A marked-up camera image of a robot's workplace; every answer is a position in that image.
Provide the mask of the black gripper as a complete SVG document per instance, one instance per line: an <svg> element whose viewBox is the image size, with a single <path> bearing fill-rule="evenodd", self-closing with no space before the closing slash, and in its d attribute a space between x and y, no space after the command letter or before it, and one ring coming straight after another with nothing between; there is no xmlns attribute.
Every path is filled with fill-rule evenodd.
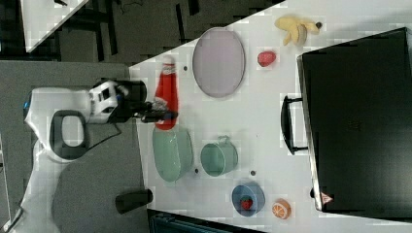
<svg viewBox="0 0 412 233"><path fill-rule="evenodd" d="M149 102L144 86L116 86L115 92L118 105L110 114L111 123L123 123L131 117L139 116L142 116L142 122L151 123L172 120L179 115L177 112L166 111L166 103Z"/></svg>

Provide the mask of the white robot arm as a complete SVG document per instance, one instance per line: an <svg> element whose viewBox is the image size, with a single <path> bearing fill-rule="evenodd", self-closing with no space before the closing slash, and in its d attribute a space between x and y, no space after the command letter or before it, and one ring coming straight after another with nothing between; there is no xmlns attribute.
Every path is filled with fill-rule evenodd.
<svg viewBox="0 0 412 233"><path fill-rule="evenodd" d="M147 100L144 82L103 79L91 89L36 87L23 105L23 120L36 136L33 169L17 214L5 233L60 233L52 202L63 170L93 149L90 124L118 125L135 117L145 123L175 119L178 112L161 98Z"/></svg>

